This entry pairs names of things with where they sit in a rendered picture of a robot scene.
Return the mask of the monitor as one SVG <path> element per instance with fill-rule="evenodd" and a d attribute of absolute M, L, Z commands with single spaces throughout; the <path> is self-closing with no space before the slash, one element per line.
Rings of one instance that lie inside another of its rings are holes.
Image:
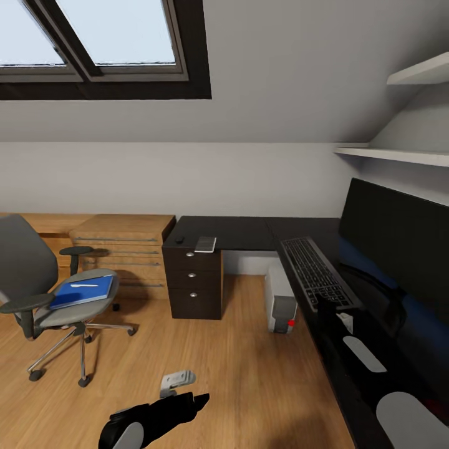
<path fill-rule="evenodd" d="M 449 205 L 352 178 L 338 234 L 397 285 L 392 288 L 351 265 L 382 286 L 395 300 L 409 294 L 449 328 Z"/>

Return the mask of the folder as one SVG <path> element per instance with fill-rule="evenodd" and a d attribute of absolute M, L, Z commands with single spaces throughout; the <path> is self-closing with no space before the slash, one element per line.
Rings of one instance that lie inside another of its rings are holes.
<path fill-rule="evenodd" d="M 108 297 L 113 276 L 64 283 L 49 306 L 51 310 Z"/>

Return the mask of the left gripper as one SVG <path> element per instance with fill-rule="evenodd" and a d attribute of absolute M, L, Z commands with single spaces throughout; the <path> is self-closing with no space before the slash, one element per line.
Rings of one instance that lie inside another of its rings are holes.
<path fill-rule="evenodd" d="M 208 393 L 194 397 L 192 392 L 168 396 L 155 401 L 153 404 L 160 404 L 163 410 L 163 419 L 165 419 L 163 432 L 158 438 L 172 430 L 179 423 L 190 422 L 195 419 L 196 412 L 200 411 L 208 401 Z"/>

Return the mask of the swivel chair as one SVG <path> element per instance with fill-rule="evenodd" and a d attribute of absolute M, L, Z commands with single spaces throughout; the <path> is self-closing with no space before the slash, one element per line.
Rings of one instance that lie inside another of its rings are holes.
<path fill-rule="evenodd" d="M 92 251 L 91 246 L 73 246 L 60 250 L 60 255 L 71 255 L 70 277 L 49 294 L 48 291 L 57 284 L 59 277 L 56 255 L 21 214 L 0 216 L 0 313 L 14 314 L 28 341 L 34 341 L 44 330 L 67 330 L 75 326 L 30 366 L 27 370 L 30 381 L 37 381 L 42 375 L 42 371 L 34 370 L 41 362 L 73 336 L 80 335 L 81 379 L 78 384 L 85 387 L 90 381 L 90 377 L 85 374 L 85 344 L 92 342 L 89 329 L 128 329 L 129 336 L 135 333 L 133 326 L 92 324 L 108 307 L 113 306 L 113 310 L 118 311 L 120 306 L 112 302 L 119 287 L 117 272 L 107 268 L 77 272 L 79 254 Z M 64 283 L 111 274 L 113 280 L 107 298 L 50 309 L 49 306 Z"/>

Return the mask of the notebook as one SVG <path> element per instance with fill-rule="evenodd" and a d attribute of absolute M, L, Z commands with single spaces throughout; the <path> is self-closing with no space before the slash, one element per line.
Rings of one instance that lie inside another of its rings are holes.
<path fill-rule="evenodd" d="M 196 246 L 195 252 L 212 253 L 215 248 L 215 237 L 201 237 Z"/>

